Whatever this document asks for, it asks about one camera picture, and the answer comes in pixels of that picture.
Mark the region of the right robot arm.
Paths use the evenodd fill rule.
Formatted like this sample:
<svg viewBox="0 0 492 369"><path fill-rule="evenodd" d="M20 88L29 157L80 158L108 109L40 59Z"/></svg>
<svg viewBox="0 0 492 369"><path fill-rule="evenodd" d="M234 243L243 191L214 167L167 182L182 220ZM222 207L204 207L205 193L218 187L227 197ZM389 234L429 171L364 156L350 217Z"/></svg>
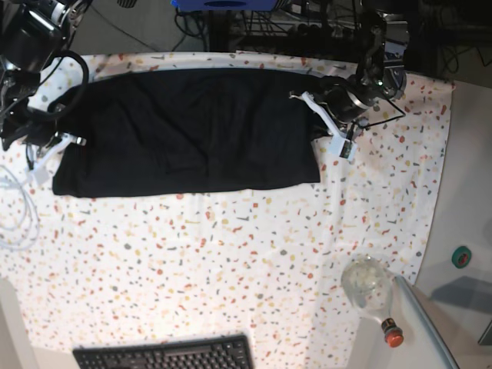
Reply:
<svg viewBox="0 0 492 369"><path fill-rule="evenodd" d="M1 3L1 147L17 140L27 148L52 146L61 140L60 119L80 101L89 81L86 61L71 50L76 30L90 1L3 1ZM73 99L42 111L28 105L30 97L67 58L82 72Z"/></svg>

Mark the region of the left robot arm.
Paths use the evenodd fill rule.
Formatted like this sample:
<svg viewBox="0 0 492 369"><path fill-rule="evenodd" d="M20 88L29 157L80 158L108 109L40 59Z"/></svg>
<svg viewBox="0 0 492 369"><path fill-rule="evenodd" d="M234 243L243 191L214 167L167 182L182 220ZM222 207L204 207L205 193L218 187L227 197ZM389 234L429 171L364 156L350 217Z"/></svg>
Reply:
<svg viewBox="0 0 492 369"><path fill-rule="evenodd" d="M356 23L356 46L361 56L354 74L347 78L327 75L321 78L314 103L333 119L334 126L354 140L360 133L385 126L406 116L394 102L404 95L407 74L404 52L407 42L387 39L388 14L380 9L364 11ZM387 102L397 115L368 122L363 114L379 101Z"/></svg>

